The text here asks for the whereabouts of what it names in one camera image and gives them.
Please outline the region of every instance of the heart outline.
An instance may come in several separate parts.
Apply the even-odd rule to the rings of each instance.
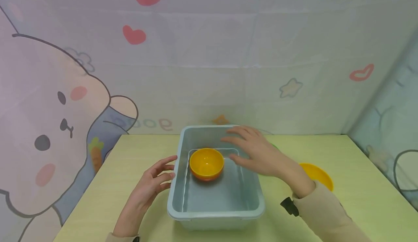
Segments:
[[[147,39],[147,35],[143,30],[132,30],[129,25],[122,28],[125,39],[132,45],[143,43]]]
[[[370,63],[368,64],[364,69],[362,70],[355,70],[350,73],[350,80],[354,82],[362,82],[367,80],[372,72],[374,71],[374,64]],[[364,77],[357,77],[358,74],[366,74]]]

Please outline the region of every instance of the orange bowl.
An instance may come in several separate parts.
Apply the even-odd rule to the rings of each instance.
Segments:
[[[334,190],[334,183],[332,182],[331,177],[322,168],[309,163],[300,163],[300,165],[309,178],[321,182],[330,191]]]
[[[216,149],[203,148],[195,151],[190,157],[190,171],[201,181],[217,179],[224,168],[224,157]]]

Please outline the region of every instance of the left hand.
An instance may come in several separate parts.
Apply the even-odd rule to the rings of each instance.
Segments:
[[[156,196],[170,188],[171,183],[168,181],[171,181],[175,174],[163,173],[163,171],[174,170],[174,165],[168,165],[168,163],[176,159],[177,156],[162,159],[144,172],[116,222],[113,236],[134,237],[137,235],[142,219]]]

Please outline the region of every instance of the bunny eye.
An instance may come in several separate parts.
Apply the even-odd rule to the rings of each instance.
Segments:
[[[65,105],[65,103],[67,102],[64,93],[62,93],[61,91],[58,91],[58,100],[61,102],[62,105]]]
[[[35,140],[35,148],[38,151],[46,151],[51,146],[49,138],[46,135],[40,135]]]

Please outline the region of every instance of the table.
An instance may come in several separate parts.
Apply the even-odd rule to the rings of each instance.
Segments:
[[[267,136],[298,162],[313,163],[332,177],[334,193],[376,242],[416,241],[418,213],[345,135]],[[144,170],[175,155],[178,135],[122,135],[71,213],[55,242],[104,242]],[[260,176],[266,212],[242,231],[186,231],[167,214],[168,191],[157,197],[140,228],[143,242],[318,242],[300,217],[280,206],[291,190]]]

